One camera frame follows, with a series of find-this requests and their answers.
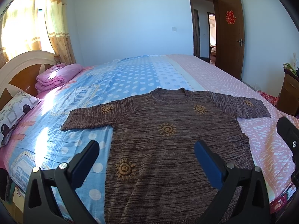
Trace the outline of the green item on dresser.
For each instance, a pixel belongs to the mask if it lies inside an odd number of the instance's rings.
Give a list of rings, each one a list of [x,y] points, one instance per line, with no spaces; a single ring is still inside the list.
[[[292,72],[294,74],[296,74],[296,70],[289,63],[283,64],[283,68],[289,70],[290,72]]]

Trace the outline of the folded pink blanket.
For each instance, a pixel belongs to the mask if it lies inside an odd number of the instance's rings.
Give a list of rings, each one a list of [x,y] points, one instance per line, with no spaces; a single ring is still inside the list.
[[[82,70],[83,66],[77,63],[54,65],[36,77],[35,88],[38,93],[52,90],[69,82]]]

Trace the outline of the cream wooden headboard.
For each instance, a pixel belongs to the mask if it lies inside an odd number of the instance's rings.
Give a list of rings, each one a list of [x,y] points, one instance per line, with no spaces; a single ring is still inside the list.
[[[32,96],[38,94],[36,77],[56,64],[55,54],[46,51],[22,53],[1,68],[1,108],[8,103],[19,90]]]

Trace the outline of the red double-happiness decoration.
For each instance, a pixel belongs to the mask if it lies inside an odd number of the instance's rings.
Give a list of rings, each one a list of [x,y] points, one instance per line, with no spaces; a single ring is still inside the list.
[[[226,22],[228,24],[233,25],[235,24],[236,20],[237,18],[235,17],[234,12],[232,10],[226,11]]]

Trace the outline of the red patterned bundle on floor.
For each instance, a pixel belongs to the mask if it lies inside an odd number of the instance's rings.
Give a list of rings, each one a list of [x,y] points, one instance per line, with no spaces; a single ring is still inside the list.
[[[279,100],[278,97],[269,95],[269,94],[267,94],[266,92],[263,92],[263,91],[260,91],[260,90],[258,90],[257,93],[258,93],[259,95],[261,95],[264,99],[266,99],[269,103],[271,103],[273,106],[276,106],[276,105],[277,105],[277,102],[278,102],[278,100]]]

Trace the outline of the brown wooden dresser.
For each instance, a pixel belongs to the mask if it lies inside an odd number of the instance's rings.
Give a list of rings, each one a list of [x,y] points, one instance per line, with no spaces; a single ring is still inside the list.
[[[276,108],[286,114],[297,116],[298,97],[298,77],[294,78],[291,73],[285,72]]]

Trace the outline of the yellow patterned curtain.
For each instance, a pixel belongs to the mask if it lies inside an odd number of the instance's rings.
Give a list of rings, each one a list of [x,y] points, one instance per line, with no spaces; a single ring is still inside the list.
[[[66,0],[13,0],[1,15],[1,67],[29,51],[54,53],[75,63],[66,18]]]

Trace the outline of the patterned white pillow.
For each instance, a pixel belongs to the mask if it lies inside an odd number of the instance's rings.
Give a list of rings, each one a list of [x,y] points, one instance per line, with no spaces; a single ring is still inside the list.
[[[40,102],[41,99],[19,90],[17,94],[6,103],[1,110],[1,147],[8,144],[17,124]]]

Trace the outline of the red cartoon quilt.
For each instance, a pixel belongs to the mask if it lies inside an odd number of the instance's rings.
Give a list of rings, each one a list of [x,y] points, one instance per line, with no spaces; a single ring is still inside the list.
[[[291,199],[292,195],[296,191],[296,186],[294,184],[290,185],[286,192],[282,193],[275,200],[270,202],[270,213],[276,213],[281,210]]]

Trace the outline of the blue pink polka-dot bedsheet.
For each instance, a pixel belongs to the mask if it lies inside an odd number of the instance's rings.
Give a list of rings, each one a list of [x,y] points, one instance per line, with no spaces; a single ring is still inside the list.
[[[98,223],[104,220],[104,173],[112,140],[112,128],[60,130],[68,114],[126,97],[149,93],[156,88],[212,91],[235,97],[262,100],[271,118],[238,119],[248,136],[254,164],[263,169],[269,199],[272,202],[292,185],[295,169],[292,152],[276,132],[276,123],[285,116],[298,127],[298,119],[277,110],[271,103],[242,81],[197,57],[188,55],[139,56],[86,67],[60,88],[55,88],[18,124],[10,143],[1,147],[1,168],[26,191],[29,174],[38,164],[42,169],[56,168],[68,162],[96,140],[99,157],[77,190]]]

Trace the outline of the brown wooden door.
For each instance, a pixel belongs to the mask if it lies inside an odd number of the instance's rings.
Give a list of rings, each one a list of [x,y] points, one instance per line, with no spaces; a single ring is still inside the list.
[[[241,0],[217,0],[214,2],[216,16],[216,67],[241,79],[245,30]],[[237,18],[235,24],[226,22],[226,11],[232,10]],[[237,40],[243,39],[243,46]]]

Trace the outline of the brown knit sun-pattern sweater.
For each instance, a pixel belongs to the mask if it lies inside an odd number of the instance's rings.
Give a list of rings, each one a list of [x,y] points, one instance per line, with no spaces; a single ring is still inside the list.
[[[63,131],[113,127],[105,178],[106,223],[196,223],[216,195],[194,154],[203,140],[253,167],[239,118],[269,117],[261,100],[210,91],[154,91],[70,112]]]

